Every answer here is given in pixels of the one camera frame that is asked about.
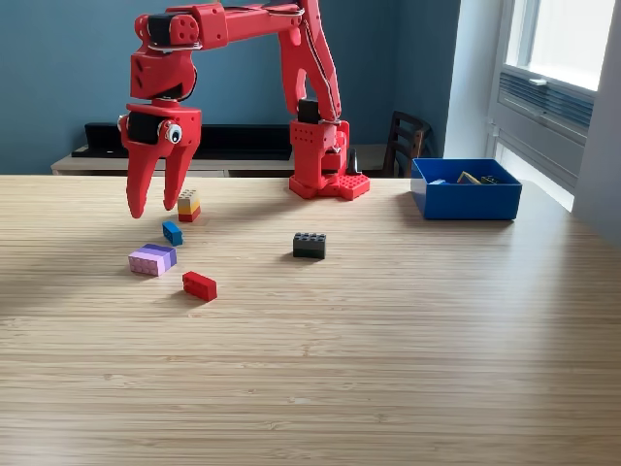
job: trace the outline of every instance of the purple lego brick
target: purple lego brick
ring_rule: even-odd
[[[151,253],[144,253],[135,250],[129,254],[129,268],[132,272],[139,274],[154,275],[159,277],[166,269],[164,268],[164,257]]]
[[[171,265],[171,254],[169,252],[164,252],[163,250],[152,250],[151,248],[147,248],[146,246],[142,246],[137,252],[142,252],[144,254],[153,254],[158,257],[164,258],[164,272],[172,267]]]
[[[177,265],[177,250],[175,248],[159,245],[144,245],[143,248],[147,248],[148,250],[161,250],[169,252],[171,254],[171,267]]]

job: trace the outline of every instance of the blue plastic box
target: blue plastic box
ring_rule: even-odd
[[[478,180],[492,176],[503,184],[457,184],[462,172]],[[446,180],[447,184],[431,184]],[[411,192],[420,213],[428,219],[513,220],[522,184],[496,160],[417,158],[412,167]]]

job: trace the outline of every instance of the window frame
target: window frame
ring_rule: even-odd
[[[522,31],[517,41],[518,66],[507,64],[513,11],[516,2],[523,5],[524,15],[518,22]],[[541,109],[522,101],[500,89],[501,73],[508,73],[529,80],[543,80],[542,85],[595,102],[597,91],[566,83],[530,71],[533,42],[537,30],[537,13],[540,0],[504,0],[496,68],[490,94],[488,112],[488,143],[486,157],[494,158],[497,143],[510,148],[524,160],[542,171],[548,178],[573,193],[581,166],[588,128],[571,123],[561,117],[542,112]]]

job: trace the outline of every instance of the wooden chair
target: wooden chair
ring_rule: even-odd
[[[410,128],[406,128],[403,122],[407,123]],[[411,162],[423,153],[425,140],[430,133],[431,126],[426,121],[402,112],[395,112],[392,115],[382,176],[394,178],[395,160],[397,160],[399,165],[398,176],[400,178],[411,178]],[[397,152],[402,154],[403,157],[397,157]]]

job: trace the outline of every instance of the blue wall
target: blue wall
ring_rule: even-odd
[[[401,0],[394,108],[431,124],[443,153],[460,0]]]
[[[5,2],[0,173],[49,173],[51,163],[84,143],[86,122],[116,121],[128,101],[129,56],[140,44],[134,18],[182,3]],[[374,0],[321,0],[321,8],[352,140],[385,142],[393,110],[395,55],[390,51],[397,39],[399,2],[382,2],[381,14]],[[206,123],[290,120],[276,36],[195,53],[194,58],[199,82],[187,105],[201,108]]]

